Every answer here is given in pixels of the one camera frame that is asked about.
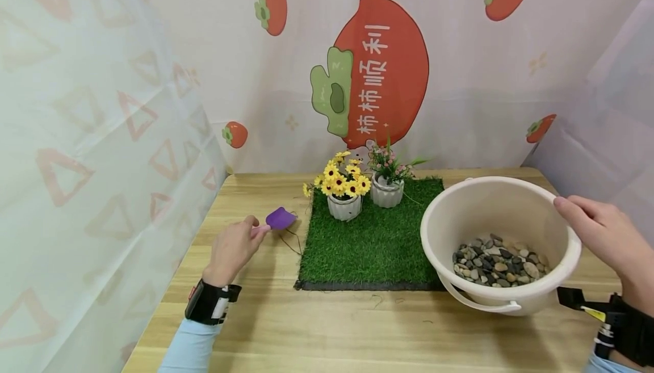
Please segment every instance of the toy shovel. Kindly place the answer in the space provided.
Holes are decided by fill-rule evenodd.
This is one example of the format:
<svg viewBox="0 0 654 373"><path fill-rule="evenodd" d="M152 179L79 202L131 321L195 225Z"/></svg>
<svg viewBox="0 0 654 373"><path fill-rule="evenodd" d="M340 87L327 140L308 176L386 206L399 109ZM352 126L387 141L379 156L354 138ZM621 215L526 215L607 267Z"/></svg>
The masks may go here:
<svg viewBox="0 0 654 373"><path fill-rule="evenodd" d="M268 217L266 217L266 224L270 226L271 230L285 230L290 227L296 219L297 217L295 215L289 213L283 207L280 207L268 214ZM258 227L253 227L251 235L257 235L257 232L262 227L265 226L260 225Z"/></svg>

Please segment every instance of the person's left hand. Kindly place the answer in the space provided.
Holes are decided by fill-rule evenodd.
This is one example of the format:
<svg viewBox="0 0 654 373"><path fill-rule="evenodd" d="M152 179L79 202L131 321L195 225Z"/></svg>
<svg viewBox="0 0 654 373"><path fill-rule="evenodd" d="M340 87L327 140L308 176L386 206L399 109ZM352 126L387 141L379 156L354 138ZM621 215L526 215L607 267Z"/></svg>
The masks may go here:
<svg viewBox="0 0 654 373"><path fill-rule="evenodd" d="M248 215L240 223L230 224L216 236L211 245L211 259L202 271L205 283L224 287L233 282L270 231L270 226L264 225L258 229L257 234L252 235L252 228L257 226L259 220L254 215Z"/></svg>

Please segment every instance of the hand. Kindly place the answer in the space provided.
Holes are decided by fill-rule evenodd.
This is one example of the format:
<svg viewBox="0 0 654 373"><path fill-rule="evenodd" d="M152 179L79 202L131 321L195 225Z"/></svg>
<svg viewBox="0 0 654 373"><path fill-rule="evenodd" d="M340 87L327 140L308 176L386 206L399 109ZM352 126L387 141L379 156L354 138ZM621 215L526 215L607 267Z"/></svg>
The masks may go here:
<svg viewBox="0 0 654 373"><path fill-rule="evenodd" d="M211 259L202 272L204 282L215 287L231 284L238 272L252 258L270 226L259 228L252 235L252 228L259 226L259 220L254 215L248 215L240 223L227 226L216 236L211 245Z"/></svg>
<svg viewBox="0 0 654 373"><path fill-rule="evenodd" d="M654 249L616 206L579 196L556 197L554 206L580 240L615 270L622 281L623 299L654 316Z"/></svg>

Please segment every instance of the potted plant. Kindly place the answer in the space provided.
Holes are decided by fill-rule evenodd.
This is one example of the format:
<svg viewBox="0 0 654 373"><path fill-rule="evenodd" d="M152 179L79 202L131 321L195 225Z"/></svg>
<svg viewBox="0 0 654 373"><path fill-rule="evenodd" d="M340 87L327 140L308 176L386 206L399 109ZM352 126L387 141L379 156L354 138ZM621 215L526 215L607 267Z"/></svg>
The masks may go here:
<svg viewBox="0 0 654 373"><path fill-rule="evenodd" d="M312 192L323 193L327 197L330 214L341 221L349 221L361 213L363 196L371 187L370 179L359 167L361 161L349 159L345 165L345 158L349 154L349 151L336 153L312 185L302 185L307 197L311 196Z"/></svg>
<svg viewBox="0 0 654 373"><path fill-rule="evenodd" d="M427 160L415 159L403 165L391 150L391 139L386 148L374 145L368 163L372 175L372 201L382 208L392 208L400 204L404 195L404 180L414 178L413 167Z"/></svg>

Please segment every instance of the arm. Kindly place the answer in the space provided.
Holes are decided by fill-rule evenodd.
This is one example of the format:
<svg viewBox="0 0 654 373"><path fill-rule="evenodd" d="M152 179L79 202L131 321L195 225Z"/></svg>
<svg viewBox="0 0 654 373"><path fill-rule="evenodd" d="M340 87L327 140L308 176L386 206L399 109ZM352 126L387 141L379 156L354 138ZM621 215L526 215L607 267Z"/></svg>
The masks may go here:
<svg viewBox="0 0 654 373"><path fill-rule="evenodd" d="M258 225L259 221L249 215L242 222L231 224L216 236L211 245L211 259L202 271L203 283L217 288L232 284L238 272L257 252L263 237L270 231L269 226L259 227L254 231L253 227ZM213 343L222 327L223 318L218 325L204 325L184 318L163 357L158 373L206 373Z"/></svg>
<svg viewBox="0 0 654 373"><path fill-rule="evenodd" d="M654 317L654 273L650 271L654 250L627 215L616 206L579 196L556 197L554 205L582 243L615 270L625 303ZM642 368L617 351L609 359L591 355L585 372L654 372L654 367Z"/></svg>

